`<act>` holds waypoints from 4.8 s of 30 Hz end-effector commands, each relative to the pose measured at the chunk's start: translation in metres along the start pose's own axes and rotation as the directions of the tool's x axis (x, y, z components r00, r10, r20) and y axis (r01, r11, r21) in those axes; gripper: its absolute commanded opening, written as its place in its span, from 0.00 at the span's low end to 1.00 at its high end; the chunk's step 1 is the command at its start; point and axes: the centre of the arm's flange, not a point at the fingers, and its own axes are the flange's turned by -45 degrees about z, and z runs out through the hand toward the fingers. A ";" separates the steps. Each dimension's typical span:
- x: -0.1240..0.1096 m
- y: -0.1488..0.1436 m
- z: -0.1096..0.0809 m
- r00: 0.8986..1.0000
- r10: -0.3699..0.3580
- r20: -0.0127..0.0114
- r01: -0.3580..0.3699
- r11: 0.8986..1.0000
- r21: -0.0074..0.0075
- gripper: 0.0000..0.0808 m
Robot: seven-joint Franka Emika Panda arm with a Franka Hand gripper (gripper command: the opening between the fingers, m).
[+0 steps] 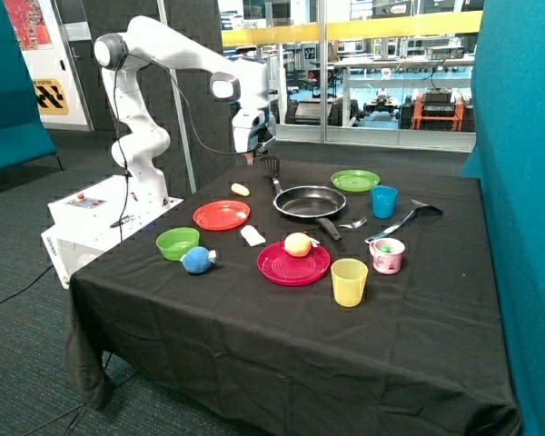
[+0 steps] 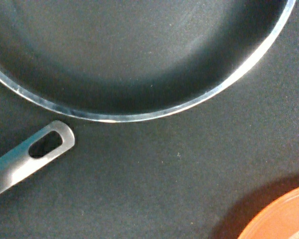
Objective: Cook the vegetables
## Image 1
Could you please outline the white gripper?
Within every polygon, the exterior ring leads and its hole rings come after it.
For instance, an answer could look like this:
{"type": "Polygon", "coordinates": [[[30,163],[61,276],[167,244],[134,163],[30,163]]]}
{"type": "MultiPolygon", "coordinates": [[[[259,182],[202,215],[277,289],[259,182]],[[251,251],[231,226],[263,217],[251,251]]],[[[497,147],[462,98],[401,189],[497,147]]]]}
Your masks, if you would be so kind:
{"type": "Polygon", "coordinates": [[[241,108],[232,120],[235,151],[248,165],[260,159],[276,140],[276,122],[270,107],[241,108]]]}

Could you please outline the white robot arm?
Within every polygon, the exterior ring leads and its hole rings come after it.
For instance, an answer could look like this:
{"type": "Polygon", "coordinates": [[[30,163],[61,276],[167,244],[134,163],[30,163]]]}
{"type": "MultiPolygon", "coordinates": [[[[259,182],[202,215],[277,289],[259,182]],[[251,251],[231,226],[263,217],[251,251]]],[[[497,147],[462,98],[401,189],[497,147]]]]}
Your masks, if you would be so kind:
{"type": "Polygon", "coordinates": [[[273,144],[276,122],[265,62],[247,56],[226,59],[146,16],[133,18],[123,33],[100,36],[94,54],[114,116],[130,130],[114,143],[112,156],[130,174],[130,191],[140,205],[168,202],[164,174],[153,159],[167,150],[170,136],[149,114],[137,82],[138,71],[149,64],[210,73],[214,99],[240,105],[232,120],[233,144],[246,159],[273,144]]]}

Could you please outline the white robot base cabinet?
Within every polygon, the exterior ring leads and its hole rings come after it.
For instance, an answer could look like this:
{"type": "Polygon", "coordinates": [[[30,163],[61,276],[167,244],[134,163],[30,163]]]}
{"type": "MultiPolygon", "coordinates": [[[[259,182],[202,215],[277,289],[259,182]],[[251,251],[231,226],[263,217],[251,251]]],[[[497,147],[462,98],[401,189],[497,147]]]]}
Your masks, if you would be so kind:
{"type": "Polygon", "coordinates": [[[147,203],[131,178],[113,175],[49,203],[54,224],[41,237],[61,285],[66,289],[73,273],[182,201],[147,203]]]}

